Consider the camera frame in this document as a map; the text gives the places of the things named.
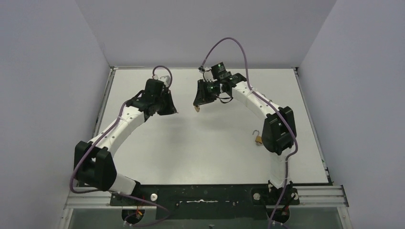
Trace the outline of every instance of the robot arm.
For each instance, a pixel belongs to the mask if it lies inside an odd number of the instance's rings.
[[[117,173],[113,156],[128,136],[149,117],[177,113],[168,77],[148,79],[145,89],[125,102],[120,111],[119,121],[111,123],[89,142],[79,142],[75,148],[75,178],[102,191],[114,191],[136,196],[140,183]],[[80,160],[91,150],[82,164]]]
[[[194,107],[198,112],[200,105],[214,102],[221,93],[227,93],[231,98],[234,98],[244,104],[251,110],[263,124],[262,142],[265,148],[273,152],[271,154],[270,183],[275,188],[281,188],[284,184],[286,167],[286,156],[291,152],[291,147],[294,142],[291,134],[282,123],[275,111],[265,102],[257,98],[249,90],[246,78],[239,73],[231,74],[228,72],[223,63],[211,67],[211,70],[203,71],[204,79],[198,81],[197,95],[194,100]],[[294,114],[291,108],[280,107],[279,105],[269,102],[278,109],[283,115],[288,125],[297,136],[294,122]]]

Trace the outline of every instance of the white wall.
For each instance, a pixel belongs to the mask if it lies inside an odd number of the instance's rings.
[[[336,0],[76,0],[111,65],[199,67],[237,38],[250,67],[299,66]],[[207,64],[243,67],[224,42]]]
[[[354,228],[404,228],[405,1],[338,0],[299,68]]]
[[[108,64],[73,0],[0,4],[0,228],[53,228]]]

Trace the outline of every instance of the white tabletop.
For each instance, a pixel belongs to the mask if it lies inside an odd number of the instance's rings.
[[[245,75],[242,69],[232,73]],[[155,72],[167,75],[165,70]],[[173,69],[171,92],[178,114],[155,114],[138,127],[114,156],[119,173],[141,184],[267,183],[270,152],[256,146],[254,130],[263,122],[240,102],[192,105],[201,74]],[[299,151],[290,163],[294,183],[328,182],[309,118],[292,69],[251,69],[250,83],[274,103],[294,111]],[[116,117],[122,103],[144,89],[151,70],[115,73],[101,129]]]

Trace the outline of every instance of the cable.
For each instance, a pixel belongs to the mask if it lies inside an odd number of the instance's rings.
[[[72,175],[70,176],[70,180],[69,180],[69,188],[71,190],[71,192],[76,193],[76,194],[83,194],[83,193],[89,193],[89,192],[97,192],[100,191],[98,189],[92,189],[92,190],[86,190],[86,191],[76,191],[73,187],[73,180],[76,177],[77,172],[79,171],[80,166],[83,164],[83,162],[85,161],[85,159],[87,158],[87,156],[90,154],[90,152],[94,149],[94,147],[101,141],[101,139],[103,139],[103,137],[105,137],[112,129],[114,129],[116,127],[116,125],[118,125],[119,121],[120,121],[120,117],[122,116],[122,112],[124,111],[124,107],[125,104],[127,103],[127,101],[125,101],[122,105],[121,108],[119,110],[118,113],[118,117],[115,120],[115,122],[110,126],[110,128],[108,128],[91,146],[90,148],[86,151],[86,153],[83,155],[82,159],[80,159],[79,163],[77,163],[75,169],[73,170]]]
[[[287,179],[288,179],[288,159],[289,159],[291,156],[293,156],[294,154],[296,154],[296,153],[298,152],[298,142],[297,142],[297,139],[295,138],[294,132],[292,131],[291,127],[288,125],[288,123],[287,123],[287,121],[284,119],[284,117],[281,115],[281,113],[280,113],[267,99],[264,99],[264,98],[261,97],[257,92],[253,91],[253,88],[252,88],[252,86],[250,85],[250,82],[249,82],[249,73],[248,73],[248,68],[247,68],[246,53],[245,53],[245,51],[244,51],[242,45],[241,45],[235,38],[232,38],[232,37],[225,37],[225,38],[220,39],[220,41],[218,41],[218,42],[210,49],[210,51],[209,51],[208,54],[206,55],[205,59],[203,60],[201,66],[204,66],[205,62],[207,61],[208,56],[211,54],[211,52],[214,50],[214,48],[215,48],[219,43],[221,43],[221,42],[223,42],[223,41],[225,41],[225,40],[233,40],[233,41],[239,46],[239,48],[241,49],[242,54],[243,54],[243,59],[244,59],[244,61],[245,61],[245,71],[246,71],[247,87],[249,88],[250,91],[252,91],[252,94],[254,94],[257,98],[261,99],[263,102],[265,102],[267,105],[269,105],[269,106],[276,112],[276,114],[278,115],[278,117],[281,119],[281,121],[283,122],[283,124],[286,126],[286,128],[287,128],[288,132],[290,133],[290,135],[291,135],[291,137],[292,137],[292,139],[293,139],[293,141],[294,141],[294,144],[295,144],[295,149],[294,149],[294,151],[293,151],[292,153],[290,153],[289,155],[287,155],[287,157],[286,157],[286,176],[285,176],[285,180],[284,180],[284,185],[283,185],[283,189],[282,189],[282,191],[281,191],[281,195],[280,195],[280,197],[278,198],[277,203],[276,203],[276,205],[274,206],[273,211],[271,212],[270,221],[269,221],[269,224],[268,224],[268,227],[267,227],[267,228],[269,229],[269,228],[271,228],[272,219],[273,219],[273,217],[274,217],[274,214],[275,214],[275,212],[276,212],[276,209],[277,209],[277,207],[279,206],[281,199],[283,198],[284,192],[286,191],[286,188],[287,188]]]
[[[135,216],[139,213],[139,205],[137,206],[137,210],[135,211]]]
[[[217,98],[219,99],[219,101],[220,101],[222,104],[227,104],[227,103],[231,102],[231,101],[234,99],[233,97],[220,98],[219,96],[218,96]]]
[[[158,224],[158,223],[160,223],[160,222],[166,220],[167,218],[169,218],[169,217],[171,216],[171,212],[170,212],[167,208],[163,207],[162,205],[159,205],[159,204],[156,204],[156,203],[153,203],[153,202],[144,200],[144,199],[140,199],[140,198],[138,198],[138,197],[133,197],[133,196],[126,195],[126,194],[122,194],[122,193],[118,193],[118,194],[121,195],[121,196],[123,196],[123,197],[126,197],[126,198],[134,199],[134,200],[143,202],[143,203],[145,203],[145,204],[149,204],[149,205],[155,206],[155,207],[160,208],[160,209],[162,209],[162,210],[164,210],[164,211],[166,211],[166,212],[168,213],[167,216],[165,216],[165,217],[163,217],[163,218],[161,218],[161,219],[158,219],[158,220],[156,220],[156,221],[154,221],[154,222],[152,222],[152,223],[145,223],[145,224],[141,224],[141,225],[136,225],[136,224],[132,225],[132,226],[134,226],[134,227],[136,227],[136,228],[149,227],[149,226],[156,225],[156,224]],[[128,215],[127,217],[125,217],[125,219],[124,219],[124,224],[126,224],[126,223],[129,224],[129,223],[127,222],[127,219],[130,218],[130,217],[132,217],[132,216],[134,216],[135,214],[136,214],[136,213],[133,213],[133,214],[130,214],[130,215]]]
[[[164,65],[158,65],[158,66],[156,66],[156,67],[153,68],[153,70],[152,70],[152,75],[155,75],[155,70],[158,69],[158,68],[164,68],[164,69],[166,69],[166,70],[169,72],[169,75],[170,75],[170,83],[169,83],[169,86],[167,86],[167,87],[170,87],[170,86],[171,86],[171,83],[173,82],[173,75],[171,74],[170,69],[169,69],[168,67],[164,66]]]
[[[285,211],[285,210],[287,210],[287,209],[289,208],[289,206],[290,206],[292,200],[293,200],[295,197],[296,197],[296,195],[295,195],[295,193],[294,193],[294,195],[287,201],[287,203],[286,203],[286,204],[284,205],[284,207],[281,209],[282,212]]]

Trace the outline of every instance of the bolt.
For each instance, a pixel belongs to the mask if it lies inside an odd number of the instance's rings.
[[[157,199],[158,199],[158,195],[155,193],[152,193],[152,195],[150,196],[150,200],[156,201]]]
[[[259,193],[253,194],[253,199],[254,200],[260,200],[260,194]]]

